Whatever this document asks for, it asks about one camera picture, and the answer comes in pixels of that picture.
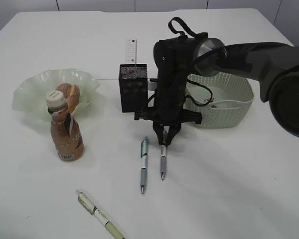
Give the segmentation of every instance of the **white table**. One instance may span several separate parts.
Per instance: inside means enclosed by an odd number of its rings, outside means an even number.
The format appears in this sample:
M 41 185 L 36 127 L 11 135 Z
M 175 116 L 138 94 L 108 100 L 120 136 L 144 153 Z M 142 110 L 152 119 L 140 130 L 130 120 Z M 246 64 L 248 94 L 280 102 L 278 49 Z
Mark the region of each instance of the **white table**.
M 77 202 L 84 190 L 127 239 L 299 238 L 299 138 L 285 132 L 259 99 L 234 128 L 184 124 L 168 148 L 165 182 L 150 121 L 122 114 L 117 80 L 125 39 L 138 39 L 138 63 L 156 75 L 153 45 L 174 35 L 179 16 L 225 44 L 289 43 L 252 9 L 175 12 L 27 12 L 0 32 L 0 238 L 111 235 Z M 100 80 L 98 100 L 78 117 L 86 145 L 71 163 L 56 157 L 49 124 L 11 109 L 26 78 L 78 68 Z M 140 142 L 149 136 L 149 177 L 140 194 Z

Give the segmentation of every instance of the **white basket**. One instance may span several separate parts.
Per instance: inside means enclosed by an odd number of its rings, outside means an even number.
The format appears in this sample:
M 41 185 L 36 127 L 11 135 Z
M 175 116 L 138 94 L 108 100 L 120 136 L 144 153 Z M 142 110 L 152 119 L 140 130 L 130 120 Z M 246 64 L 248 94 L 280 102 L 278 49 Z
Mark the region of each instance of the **white basket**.
M 254 93 L 248 80 L 226 73 L 214 77 L 189 75 L 188 78 L 207 86 L 213 92 L 213 102 L 205 107 L 196 106 L 186 99 L 188 110 L 201 112 L 202 128 L 227 128 L 236 126 L 246 115 L 254 99 Z M 187 83 L 186 94 L 203 104 L 210 98 L 210 93 L 202 87 Z

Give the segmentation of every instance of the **bread roll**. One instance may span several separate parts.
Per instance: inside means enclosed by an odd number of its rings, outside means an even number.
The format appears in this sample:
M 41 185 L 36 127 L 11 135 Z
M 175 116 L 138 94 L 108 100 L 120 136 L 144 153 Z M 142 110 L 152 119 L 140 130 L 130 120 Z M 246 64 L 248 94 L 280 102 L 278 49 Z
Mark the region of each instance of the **bread roll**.
M 64 98 L 69 107 L 69 112 L 72 113 L 80 100 L 80 88 L 77 85 L 63 83 L 56 88 L 64 94 Z

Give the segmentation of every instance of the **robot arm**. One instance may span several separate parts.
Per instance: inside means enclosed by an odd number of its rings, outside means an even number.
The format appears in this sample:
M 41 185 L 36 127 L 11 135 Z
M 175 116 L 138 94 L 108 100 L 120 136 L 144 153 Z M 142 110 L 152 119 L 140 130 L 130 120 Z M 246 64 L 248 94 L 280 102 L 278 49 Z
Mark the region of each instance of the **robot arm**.
M 177 21 L 183 31 L 176 31 Z M 162 142 L 164 126 L 169 126 L 166 144 L 180 131 L 183 122 L 201 122 L 200 113 L 183 109 L 189 74 L 211 77 L 225 72 L 259 81 L 263 102 L 269 101 L 278 123 L 299 137 L 299 47 L 278 42 L 248 43 L 224 46 L 207 33 L 196 34 L 180 18 L 168 24 L 180 36 L 160 40 L 154 46 L 158 68 L 154 106 L 136 112 L 135 119 L 153 121 L 158 142 Z

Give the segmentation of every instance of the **yellow pen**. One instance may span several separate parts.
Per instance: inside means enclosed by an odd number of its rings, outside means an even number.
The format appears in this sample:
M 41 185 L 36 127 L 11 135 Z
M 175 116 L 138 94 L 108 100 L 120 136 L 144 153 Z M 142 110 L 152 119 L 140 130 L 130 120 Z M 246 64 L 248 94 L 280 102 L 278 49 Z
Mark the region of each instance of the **yellow pen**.
M 108 230 L 108 232 L 115 238 L 115 239 L 125 239 L 124 236 L 120 233 L 119 230 L 104 216 L 104 214 L 88 199 L 87 196 L 83 192 L 79 190 L 75 191 L 78 195 L 78 199 L 80 204 L 91 214 L 94 215 L 99 222 Z

